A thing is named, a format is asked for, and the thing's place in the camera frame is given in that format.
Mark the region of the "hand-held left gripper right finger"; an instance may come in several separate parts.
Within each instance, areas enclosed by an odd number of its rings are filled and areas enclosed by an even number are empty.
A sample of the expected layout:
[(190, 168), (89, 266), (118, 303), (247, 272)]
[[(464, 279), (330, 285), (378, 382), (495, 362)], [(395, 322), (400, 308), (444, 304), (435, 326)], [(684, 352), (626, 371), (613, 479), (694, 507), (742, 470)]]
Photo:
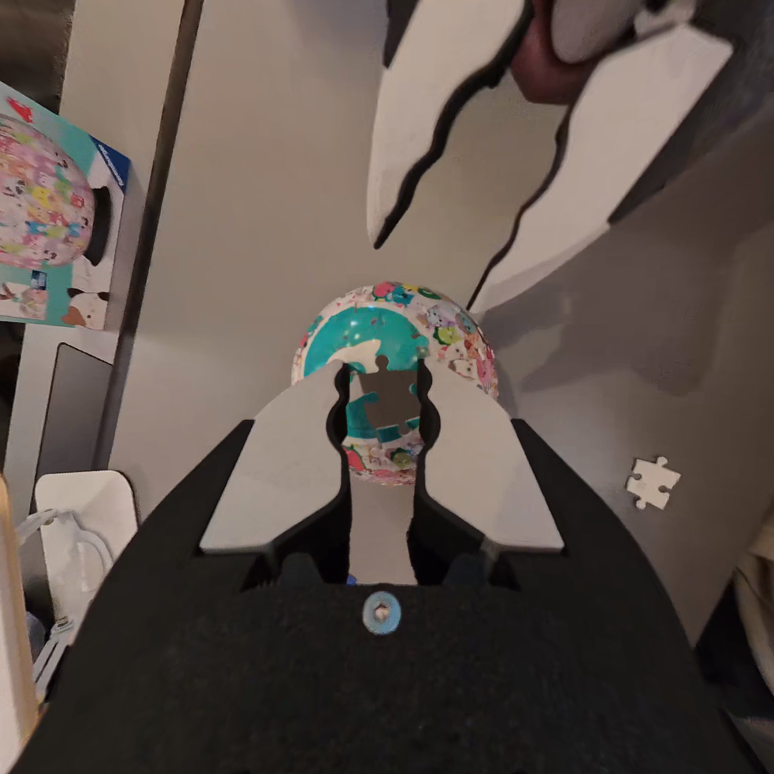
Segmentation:
[(486, 547), (560, 552), (564, 541), (508, 412), (473, 382), (431, 361), (437, 437), (425, 442), (431, 500), (481, 535)]

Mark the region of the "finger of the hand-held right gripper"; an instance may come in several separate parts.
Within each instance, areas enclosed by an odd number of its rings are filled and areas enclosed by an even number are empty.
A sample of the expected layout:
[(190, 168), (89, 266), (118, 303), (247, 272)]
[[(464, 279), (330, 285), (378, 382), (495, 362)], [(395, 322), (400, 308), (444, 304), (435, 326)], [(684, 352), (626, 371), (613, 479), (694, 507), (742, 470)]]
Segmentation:
[(527, 1), (387, 2), (372, 129), (366, 227), (375, 249), (440, 159), (464, 106), (496, 87), (533, 17)]
[(734, 51), (691, 23), (606, 57), (566, 117), (557, 166), (468, 303), (473, 315), (516, 298), (582, 253)]

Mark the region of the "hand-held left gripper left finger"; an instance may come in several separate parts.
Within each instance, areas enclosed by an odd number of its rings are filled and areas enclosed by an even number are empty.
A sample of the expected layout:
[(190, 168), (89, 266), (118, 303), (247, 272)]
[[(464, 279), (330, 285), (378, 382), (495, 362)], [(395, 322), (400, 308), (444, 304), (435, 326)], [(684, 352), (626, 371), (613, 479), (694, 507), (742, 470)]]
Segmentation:
[(256, 416), (200, 540), (203, 552), (270, 549), (290, 529), (328, 506), (347, 462), (328, 420), (349, 386), (333, 361), (281, 392)]

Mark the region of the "colourful puzzle ball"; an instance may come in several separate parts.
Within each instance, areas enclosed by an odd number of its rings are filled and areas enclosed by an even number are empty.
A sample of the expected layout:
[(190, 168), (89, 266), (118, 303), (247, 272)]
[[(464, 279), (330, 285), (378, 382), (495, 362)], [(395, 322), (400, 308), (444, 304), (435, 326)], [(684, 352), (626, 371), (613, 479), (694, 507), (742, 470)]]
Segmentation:
[(495, 355), (465, 308), (423, 285), (385, 281), (327, 304), (293, 359), (295, 384), (332, 362), (350, 374), (342, 442), (354, 477), (413, 485), (423, 448), (420, 361), (437, 361), (491, 398), (498, 396)]

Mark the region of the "small puzzle piece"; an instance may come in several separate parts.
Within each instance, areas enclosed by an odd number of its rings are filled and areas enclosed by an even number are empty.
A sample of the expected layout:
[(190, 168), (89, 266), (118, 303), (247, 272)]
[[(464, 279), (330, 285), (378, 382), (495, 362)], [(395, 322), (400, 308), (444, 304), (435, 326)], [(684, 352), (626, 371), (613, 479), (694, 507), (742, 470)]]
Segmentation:
[(681, 474), (669, 467), (667, 457), (636, 458), (624, 488), (632, 496), (635, 508), (663, 511), (680, 479)]

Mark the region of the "puzzle ball box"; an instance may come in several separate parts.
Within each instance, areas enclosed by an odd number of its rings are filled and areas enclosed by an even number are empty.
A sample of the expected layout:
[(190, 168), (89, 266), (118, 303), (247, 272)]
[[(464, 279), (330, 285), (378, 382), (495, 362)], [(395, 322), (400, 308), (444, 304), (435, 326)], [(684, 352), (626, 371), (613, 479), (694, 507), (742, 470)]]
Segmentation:
[(2, 321), (106, 329), (131, 166), (1, 84)]

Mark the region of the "person's right hand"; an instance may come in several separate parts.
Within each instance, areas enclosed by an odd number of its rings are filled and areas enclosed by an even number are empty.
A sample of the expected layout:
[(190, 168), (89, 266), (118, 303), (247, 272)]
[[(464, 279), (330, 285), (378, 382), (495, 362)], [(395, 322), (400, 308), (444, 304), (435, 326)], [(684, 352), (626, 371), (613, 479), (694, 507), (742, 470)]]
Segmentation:
[(569, 105), (582, 92), (599, 57), (568, 64), (560, 60), (550, 36), (551, 10), (532, 2), (533, 15), (512, 60), (511, 73), (522, 96), (533, 104)]

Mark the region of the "dark flat panel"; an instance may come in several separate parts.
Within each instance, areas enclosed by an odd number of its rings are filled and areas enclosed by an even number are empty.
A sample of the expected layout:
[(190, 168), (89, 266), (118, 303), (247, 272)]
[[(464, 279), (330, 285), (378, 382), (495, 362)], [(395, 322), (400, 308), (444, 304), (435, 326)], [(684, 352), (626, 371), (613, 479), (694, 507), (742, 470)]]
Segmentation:
[(56, 349), (35, 478), (91, 470), (112, 365), (61, 343)]

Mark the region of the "person's cream sweatshirt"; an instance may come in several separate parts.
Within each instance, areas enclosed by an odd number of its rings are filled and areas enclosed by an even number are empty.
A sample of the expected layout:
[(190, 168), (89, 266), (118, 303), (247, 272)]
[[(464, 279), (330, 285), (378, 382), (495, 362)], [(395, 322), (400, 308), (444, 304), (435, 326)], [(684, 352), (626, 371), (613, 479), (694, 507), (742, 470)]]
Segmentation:
[(755, 668), (773, 695), (773, 519), (766, 521), (734, 571), (734, 593)]

